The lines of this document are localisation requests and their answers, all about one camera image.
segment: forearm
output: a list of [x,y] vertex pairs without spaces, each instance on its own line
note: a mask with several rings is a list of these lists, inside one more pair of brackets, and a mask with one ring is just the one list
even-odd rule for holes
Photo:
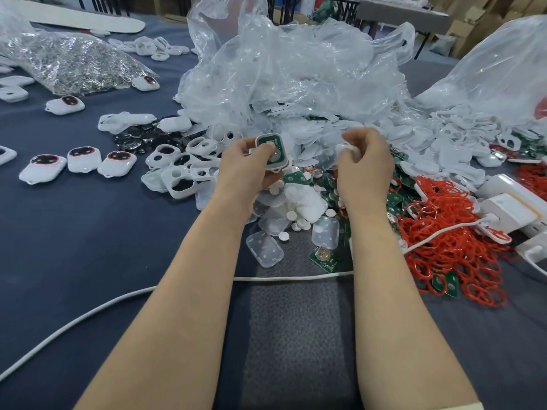
[[422,302],[380,210],[350,213],[357,373],[367,409],[426,410],[477,402]]
[[245,215],[213,197],[77,410],[212,407]]

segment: transparent plastic bag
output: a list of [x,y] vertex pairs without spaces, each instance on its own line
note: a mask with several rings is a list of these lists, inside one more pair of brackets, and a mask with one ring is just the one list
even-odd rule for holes
[[40,32],[0,0],[0,52],[55,95],[84,96],[157,76],[126,53],[83,33]]
[[404,92],[397,66],[411,57],[412,25],[372,41],[333,19],[275,26],[266,11],[266,0],[199,0],[189,12],[200,63],[182,76],[177,101],[194,121],[245,126],[250,104],[262,110],[273,101],[298,105],[292,116],[365,120],[388,111]]
[[416,99],[433,109],[468,103],[507,125],[538,117],[547,97],[547,16],[510,21]]

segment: person's left arm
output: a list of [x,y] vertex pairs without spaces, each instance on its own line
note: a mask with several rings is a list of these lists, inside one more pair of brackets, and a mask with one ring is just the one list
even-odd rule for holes
[[265,175],[273,144],[244,156],[253,146],[223,153],[211,201],[75,410],[212,407],[243,227],[255,195],[281,176]]

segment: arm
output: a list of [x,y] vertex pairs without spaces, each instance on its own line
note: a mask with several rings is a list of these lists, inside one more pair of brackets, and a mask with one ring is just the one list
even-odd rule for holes
[[386,217],[393,158],[376,130],[346,132],[338,190],[351,220],[357,375],[367,409],[428,410],[478,402],[422,302]]
[[169,269],[95,375],[75,410],[210,409],[243,227],[272,144],[224,152],[215,192]]

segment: person's left hand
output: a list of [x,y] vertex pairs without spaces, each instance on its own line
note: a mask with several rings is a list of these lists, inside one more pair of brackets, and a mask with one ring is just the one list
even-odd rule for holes
[[283,172],[266,171],[266,163],[275,151],[273,143],[261,144],[253,153],[255,138],[243,138],[222,153],[215,194],[250,207],[255,196],[283,177]]

